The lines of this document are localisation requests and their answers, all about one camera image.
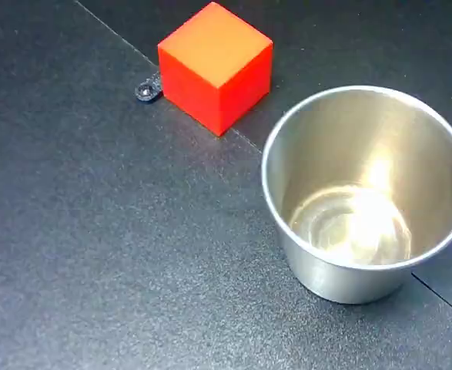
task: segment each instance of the cup rim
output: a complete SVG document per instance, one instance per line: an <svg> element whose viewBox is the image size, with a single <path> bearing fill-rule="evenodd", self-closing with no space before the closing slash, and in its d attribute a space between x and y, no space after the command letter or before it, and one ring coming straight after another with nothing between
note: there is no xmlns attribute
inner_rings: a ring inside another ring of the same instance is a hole
<svg viewBox="0 0 452 370"><path fill-rule="evenodd" d="M263 154L262 154L262 165L261 165L261 177L262 177L262 188L263 188L263 195L266 199L266 203L268 205L268 208L270 209L270 213L273 215L274 220L276 221L277 225L282 229L284 233L292 240L294 241L299 247L304 249L306 252L312 254L314 257L325 261L329 264L332 264L337 267L344 267L351 270L363 270L363 271L388 271L388 270L398 270L405 267L411 267L416 264L419 264L428 258L433 257L435 254L442 251L451 241L452 241L452 230L448 233L448 235L441 240L435 247L428 250L426 253L423 253L417 257L411 258L409 260L397 262L395 264L385 264L385 265L364 265L364 264L345 264L341 263L339 261L334 261L330 258L330 256L325 252L318 248L313 247L310 243L302 239L301 237L297 236L297 234L289 227L289 225L284 221L284 219L280 216L279 212L277 211L275 205L273 204L272 197L270 196L270 189L269 184L267 180L267 174L266 174L266 165L269 160L270 156L270 150L272 148L273 143L275 142L279 131L284 127L286 122L290 120L292 116L294 116L297 112L299 112L304 106L308 106L312 102L325 98L329 95L332 95L334 93L343 93L347 91L368 91L372 93L379 93L384 94L386 96L389 96L390 98L399 100L400 102L407 104L408 106L413 106L416 109L419 109L423 112L425 112L428 116L431 116L434 118L435 122L440 124L450 135L452 138L452 126L448 123L448 121L445 120L438 112L436 112L434 109L432 109L430 106L428 106L426 103L420 101L418 98L415 98L411 95L406 94L405 92L400 92L394 89L388 89L385 87L379 87L379 86L365 86L365 85L353 85L353 86L341 86L336 87L332 89L327 89L321 92L318 92L314 95L311 95L307 98L305 98L303 101L297 103L295 106L293 106L287 113L285 113L282 118L276 123L276 125L273 127L272 131L270 132L265 146L263 147Z"/></svg>

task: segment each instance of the cube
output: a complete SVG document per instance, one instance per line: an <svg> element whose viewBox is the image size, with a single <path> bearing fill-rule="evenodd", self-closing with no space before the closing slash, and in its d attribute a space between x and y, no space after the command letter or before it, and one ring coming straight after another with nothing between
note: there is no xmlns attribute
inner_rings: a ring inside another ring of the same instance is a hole
<svg viewBox="0 0 452 370"><path fill-rule="evenodd" d="M215 2L158 53L164 96L217 136L270 90L272 41Z"/></svg>

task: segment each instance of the small black object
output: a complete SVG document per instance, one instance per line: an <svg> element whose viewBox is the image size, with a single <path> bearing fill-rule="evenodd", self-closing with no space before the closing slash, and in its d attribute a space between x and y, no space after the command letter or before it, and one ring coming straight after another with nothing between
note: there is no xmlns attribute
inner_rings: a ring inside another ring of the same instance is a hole
<svg viewBox="0 0 452 370"><path fill-rule="evenodd" d="M135 89L135 96L144 103L153 103L162 95L161 75L154 73Z"/></svg>

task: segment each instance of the textured surface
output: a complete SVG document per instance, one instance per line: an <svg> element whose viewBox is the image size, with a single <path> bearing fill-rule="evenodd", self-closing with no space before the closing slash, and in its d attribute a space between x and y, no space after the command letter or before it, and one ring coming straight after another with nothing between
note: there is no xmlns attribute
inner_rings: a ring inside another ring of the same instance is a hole
<svg viewBox="0 0 452 370"><path fill-rule="evenodd" d="M303 289L258 151L136 102L153 70L71 2L0 1L0 369L452 368L417 280L360 307Z"/></svg>
<svg viewBox="0 0 452 370"><path fill-rule="evenodd" d="M208 2L81 1L153 62L157 43ZM452 2L219 3L275 44L272 91L236 124L257 147L295 103L342 85L399 89L431 105L452 125ZM452 304L452 245L417 274Z"/></svg>

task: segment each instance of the cup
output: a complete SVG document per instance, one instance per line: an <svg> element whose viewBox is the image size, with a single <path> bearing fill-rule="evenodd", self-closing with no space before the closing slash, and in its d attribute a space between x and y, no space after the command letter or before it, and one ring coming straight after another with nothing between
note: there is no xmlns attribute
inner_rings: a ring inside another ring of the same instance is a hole
<svg viewBox="0 0 452 370"><path fill-rule="evenodd" d="M452 127L392 89L323 91L273 128L262 186L299 281L374 301L452 241Z"/></svg>

